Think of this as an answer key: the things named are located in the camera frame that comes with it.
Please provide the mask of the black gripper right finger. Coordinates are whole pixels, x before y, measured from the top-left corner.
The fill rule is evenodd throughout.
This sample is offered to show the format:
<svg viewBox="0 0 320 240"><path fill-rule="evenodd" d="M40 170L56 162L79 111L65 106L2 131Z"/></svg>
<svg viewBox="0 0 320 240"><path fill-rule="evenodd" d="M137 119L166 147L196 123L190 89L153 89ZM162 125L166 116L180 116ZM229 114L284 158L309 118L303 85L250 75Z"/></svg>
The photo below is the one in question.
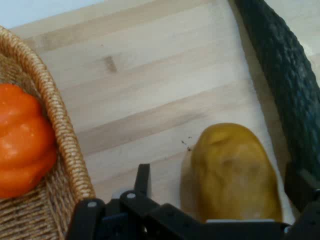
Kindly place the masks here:
<svg viewBox="0 0 320 240"><path fill-rule="evenodd" d="M286 165L284 190L300 216L285 233L285 240L320 239L320 182L304 168Z"/></svg>

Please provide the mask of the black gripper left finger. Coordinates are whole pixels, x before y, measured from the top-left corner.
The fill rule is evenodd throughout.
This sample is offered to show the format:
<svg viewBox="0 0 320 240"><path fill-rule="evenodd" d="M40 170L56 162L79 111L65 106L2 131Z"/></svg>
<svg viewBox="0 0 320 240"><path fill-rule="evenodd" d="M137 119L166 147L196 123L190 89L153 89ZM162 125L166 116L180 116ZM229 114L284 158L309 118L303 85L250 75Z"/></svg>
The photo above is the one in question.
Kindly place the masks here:
<svg viewBox="0 0 320 240"><path fill-rule="evenodd" d="M149 196L150 164L140 164L133 189L105 203L87 198L74 208L67 240L200 240L205 228L171 204Z"/></svg>

